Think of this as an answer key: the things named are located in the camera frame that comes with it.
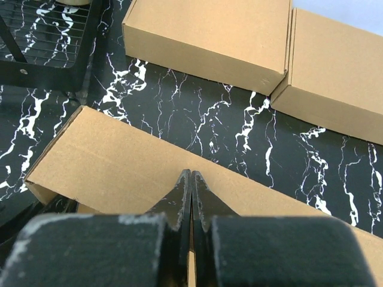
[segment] table surface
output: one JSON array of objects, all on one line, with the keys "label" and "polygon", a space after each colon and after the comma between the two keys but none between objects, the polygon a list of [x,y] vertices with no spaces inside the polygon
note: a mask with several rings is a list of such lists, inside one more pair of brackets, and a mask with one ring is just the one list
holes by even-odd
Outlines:
[{"label": "table surface", "polygon": [[[382,146],[276,112],[256,92],[126,57],[129,5],[105,1],[87,105],[383,237]],[[76,107],[59,92],[0,86],[0,225],[35,200],[25,173]]]}]

